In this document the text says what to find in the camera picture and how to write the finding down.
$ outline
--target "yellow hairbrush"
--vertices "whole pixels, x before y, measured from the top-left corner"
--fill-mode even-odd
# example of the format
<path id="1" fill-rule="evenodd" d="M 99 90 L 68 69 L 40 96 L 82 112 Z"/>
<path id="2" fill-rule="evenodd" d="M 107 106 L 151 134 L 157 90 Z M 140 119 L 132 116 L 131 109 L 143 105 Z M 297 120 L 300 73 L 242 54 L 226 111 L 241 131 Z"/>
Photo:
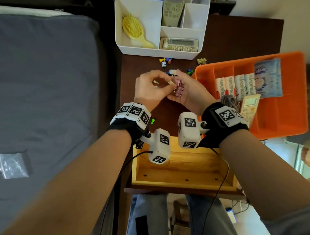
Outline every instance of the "yellow hairbrush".
<path id="1" fill-rule="evenodd" d="M 134 16 L 125 16 L 122 25 L 128 37 L 141 42 L 144 48 L 155 49 L 154 45 L 144 38 L 143 27 Z"/>

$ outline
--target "person's right hand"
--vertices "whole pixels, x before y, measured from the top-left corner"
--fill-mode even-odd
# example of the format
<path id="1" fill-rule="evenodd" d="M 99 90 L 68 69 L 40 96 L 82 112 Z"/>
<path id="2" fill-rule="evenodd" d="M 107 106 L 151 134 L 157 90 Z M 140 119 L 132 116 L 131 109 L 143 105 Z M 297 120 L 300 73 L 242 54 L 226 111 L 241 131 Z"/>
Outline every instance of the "person's right hand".
<path id="1" fill-rule="evenodd" d="M 191 112 L 201 116 L 205 109 L 217 100 L 207 91 L 207 89 L 197 80 L 191 78 L 186 73 L 177 70 L 177 79 L 180 79 L 184 90 L 181 97 L 168 95 L 168 99 L 183 104 Z"/>

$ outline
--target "hand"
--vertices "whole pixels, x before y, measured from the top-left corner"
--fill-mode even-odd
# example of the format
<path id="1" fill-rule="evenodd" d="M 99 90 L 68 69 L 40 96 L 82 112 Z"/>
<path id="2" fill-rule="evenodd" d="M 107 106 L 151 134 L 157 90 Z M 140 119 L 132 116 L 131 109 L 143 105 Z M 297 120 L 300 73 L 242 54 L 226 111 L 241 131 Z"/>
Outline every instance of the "hand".
<path id="1" fill-rule="evenodd" d="M 157 78 L 171 81 L 171 77 L 160 70 L 152 70 L 136 78 L 135 103 L 145 105 L 150 112 L 176 88 L 176 84 L 167 85 L 164 88 L 155 87 L 152 81 Z"/>
<path id="2" fill-rule="evenodd" d="M 207 91 L 207 89 L 197 80 L 191 78 L 186 73 L 177 70 L 178 79 L 184 86 L 181 97 L 168 95 L 168 99 L 183 104 L 191 112 L 201 116 L 205 109 L 217 100 Z"/>

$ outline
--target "white desk organizer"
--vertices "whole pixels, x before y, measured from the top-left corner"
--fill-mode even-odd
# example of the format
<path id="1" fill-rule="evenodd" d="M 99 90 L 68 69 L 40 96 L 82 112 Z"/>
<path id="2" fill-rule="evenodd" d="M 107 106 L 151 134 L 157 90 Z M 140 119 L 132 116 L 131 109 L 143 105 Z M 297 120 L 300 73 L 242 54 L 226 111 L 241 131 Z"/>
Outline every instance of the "white desk organizer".
<path id="1" fill-rule="evenodd" d="M 122 53 L 175 59 L 194 59 L 202 50 L 205 37 L 210 0 L 208 4 L 186 3 L 180 28 L 161 26 L 163 1 L 159 0 L 115 0 L 115 41 Z M 146 40 L 156 49 L 143 48 L 142 44 L 130 39 L 122 28 L 123 16 L 133 15 L 144 28 Z M 163 37 L 197 39 L 198 52 L 160 50 Z"/>

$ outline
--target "desk surface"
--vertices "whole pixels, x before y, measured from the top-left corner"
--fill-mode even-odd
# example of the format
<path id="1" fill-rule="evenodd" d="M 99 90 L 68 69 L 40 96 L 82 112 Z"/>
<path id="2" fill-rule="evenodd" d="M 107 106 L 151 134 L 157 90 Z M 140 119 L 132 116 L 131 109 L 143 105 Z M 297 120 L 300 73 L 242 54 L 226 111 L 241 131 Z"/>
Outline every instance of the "desk surface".
<path id="1" fill-rule="evenodd" d="M 159 69 L 195 70 L 197 59 L 206 57 L 207 63 L 237 60 L 280 52 L 284 20 L 251 18 L 239 16 L 210 15 L 208 18 L 202 51 L 194 60 L 174 59 L 162 68 L 157 57 L 123 55 L 121 74 L 120 106 L 133 102 L 135 79 L 142 73 Z M 188 111 L 179 103 L 165 98 L 153 111 L 156 118 L 149 130 L 167 130 L 171 136 L 178 136 L 177 121 L 180 113 Z"/>

